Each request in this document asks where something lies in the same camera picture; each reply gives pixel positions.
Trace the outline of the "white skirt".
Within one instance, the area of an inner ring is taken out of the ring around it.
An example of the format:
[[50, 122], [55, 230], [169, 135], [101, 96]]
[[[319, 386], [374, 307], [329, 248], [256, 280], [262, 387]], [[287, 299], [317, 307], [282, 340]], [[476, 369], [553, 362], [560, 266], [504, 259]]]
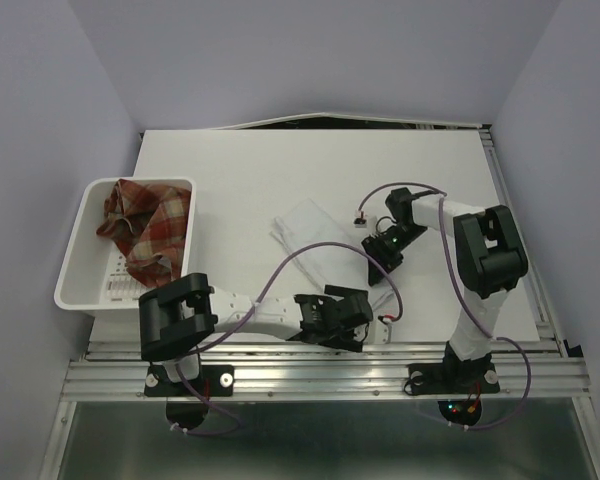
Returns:
[[[274, 217], [271, 235], [288, 253], [321, 242], [342, 243], [362, 249], [359, 241], [311, 199], [305, 199], [287, 213]], [[376, 311], [395, 298], [394, 290], [386, 281], [374, 287], [368, 285], [368, 261], [351, 250], [318, 247], [300, 254], [295, 263], [319, 290], [326, 285], [366, 290], [369, 303]]]

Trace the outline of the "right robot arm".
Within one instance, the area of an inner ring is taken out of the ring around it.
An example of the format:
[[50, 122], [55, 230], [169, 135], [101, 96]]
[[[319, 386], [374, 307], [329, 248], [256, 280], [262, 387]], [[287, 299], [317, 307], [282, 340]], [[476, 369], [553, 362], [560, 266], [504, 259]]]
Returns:
[[392, 225], [361, 242], [369, 255], [367, 281], [378, 284], [403, 262], [404, 250], [427, 230], [441, 235], [460, 315], [443, 359], [411, 364], [405, 392], [411, 396], [496, 393], [491, 342], [508, 294], [529, 264], [516, 223], [504, 205], [474, 207], [452, 202], [441, 190], [416, 182], [388, 184], [385, 205]]

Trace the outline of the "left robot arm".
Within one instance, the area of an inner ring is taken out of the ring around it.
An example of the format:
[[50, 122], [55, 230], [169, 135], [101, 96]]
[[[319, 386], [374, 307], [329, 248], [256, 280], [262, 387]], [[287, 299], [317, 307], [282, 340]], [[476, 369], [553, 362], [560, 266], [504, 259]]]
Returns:
[[233, 394], [233, 366], [205, 366], [202, 344], [228, 332], [359, 352], [373, 321], [363, 290], [328, 285], [323, 294], [252, 300], [209, 284], [194, 273], [139, 299], [141, 358], [149, 368], [144, 393], [150, 398]]

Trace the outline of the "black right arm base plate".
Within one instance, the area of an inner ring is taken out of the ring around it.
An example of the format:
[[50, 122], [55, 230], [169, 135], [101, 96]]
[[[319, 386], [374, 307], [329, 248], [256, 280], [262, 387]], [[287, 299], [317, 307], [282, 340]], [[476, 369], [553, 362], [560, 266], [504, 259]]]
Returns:
[[449, 373], [441, 363], [412, 363], [407, 366], [405, 391], [411, 396], [460, 397], [470, 393], [496, 394], [501, 388], [495, 365], [461, 368]]

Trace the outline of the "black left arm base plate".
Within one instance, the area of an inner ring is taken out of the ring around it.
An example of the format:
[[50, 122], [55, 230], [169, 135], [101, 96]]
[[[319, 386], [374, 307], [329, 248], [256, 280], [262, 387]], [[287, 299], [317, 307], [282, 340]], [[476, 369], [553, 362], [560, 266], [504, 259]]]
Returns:
[[[233, 395], [235, 369], [231, 365], [203, 365], [196, 378], [187, 382], [204, 397], [231, 397]], [[150, 365], [145, 377], [143, 394], [149, 398], [192, 396], [182, 383], [175, 368]]]

